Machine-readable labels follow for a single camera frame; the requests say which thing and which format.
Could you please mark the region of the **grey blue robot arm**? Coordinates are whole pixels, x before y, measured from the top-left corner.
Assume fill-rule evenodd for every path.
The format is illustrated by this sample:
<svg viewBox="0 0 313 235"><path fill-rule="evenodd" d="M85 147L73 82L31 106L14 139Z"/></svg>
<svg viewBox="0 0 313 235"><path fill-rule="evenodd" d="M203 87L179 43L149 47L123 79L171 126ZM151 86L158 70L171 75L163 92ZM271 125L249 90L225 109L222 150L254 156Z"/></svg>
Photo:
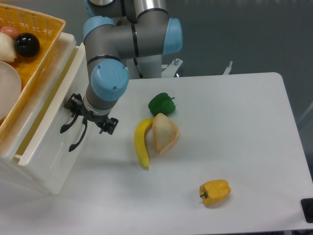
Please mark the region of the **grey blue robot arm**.
<svg viewBox="0 0 313 235"><path fill-rule="evenodd" d="M89 84L65 108L73 120L82 117L84 125L93 122L112 134L118 121L108 115L129 82L122 60L180 51L182 28L163 0L88 0L85 6L90 13L83 26Z"/></svg>

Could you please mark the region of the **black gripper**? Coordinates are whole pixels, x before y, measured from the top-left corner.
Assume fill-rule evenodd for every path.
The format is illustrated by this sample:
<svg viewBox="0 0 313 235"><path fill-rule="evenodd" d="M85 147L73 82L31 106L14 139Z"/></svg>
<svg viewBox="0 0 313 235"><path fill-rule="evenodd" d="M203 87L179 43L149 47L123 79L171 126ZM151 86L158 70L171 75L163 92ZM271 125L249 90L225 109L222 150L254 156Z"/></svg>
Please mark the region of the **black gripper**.
<svg viewBox="0 0 313 235"><path fill-rule="evenodd" d="M82 115L88 121L94 122L99 128L99 134L108 133L112 135L119 120L116 118L108 118L109 111L105 111L104 114L97 114L96 111L87 110L82 104L83 99L80 94L72 94L68 101L65 103L64 108L69 110L72 115Z"/></svg>

